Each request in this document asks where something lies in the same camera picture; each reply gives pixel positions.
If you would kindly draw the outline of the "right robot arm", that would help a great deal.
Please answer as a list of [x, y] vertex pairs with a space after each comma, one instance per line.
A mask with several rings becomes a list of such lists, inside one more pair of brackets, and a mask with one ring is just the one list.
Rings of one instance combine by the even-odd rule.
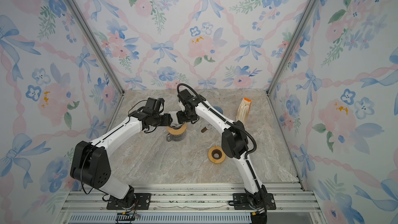
[[257, 150], [254, 137], [249, 134], [241, 121], [234, 122], [218, 112], [203, 96], [187, 84], [177, 85], [177, 96], [182, 112], [177, 114], [178, 121], [196, 123], [206, 120], [221, 135], [221, 148], [231, 158], [244, 180], [245, 192], [254, 209], [267, 210], [267, 191], [258, 178], [250, 159]]

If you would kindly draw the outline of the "blue glass dripper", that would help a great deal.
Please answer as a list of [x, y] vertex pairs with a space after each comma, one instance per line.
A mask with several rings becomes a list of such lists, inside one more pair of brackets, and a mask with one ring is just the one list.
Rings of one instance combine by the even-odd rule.
[[217, 110], [220, 114], [223, 114], [222, 108], [220, 108], [218, 106], [214, 106], [214, 109]]

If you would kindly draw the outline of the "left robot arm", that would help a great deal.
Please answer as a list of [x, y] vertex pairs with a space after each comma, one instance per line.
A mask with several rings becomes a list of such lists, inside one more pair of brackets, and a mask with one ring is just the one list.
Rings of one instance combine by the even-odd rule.
[[134, 188], [112, 174], [109, 158], [128, 139], [141, 131], [150, 132], [157, 127], [177, 124], [176, 112], [164, 113], [164, 100], [148, 98], [145, 106], [128, 113], [115, 128], [99, 138], [81, 141], [75, 147], [70, 176], [82, 186], [93, 189], [125, 202], [134, 200]]

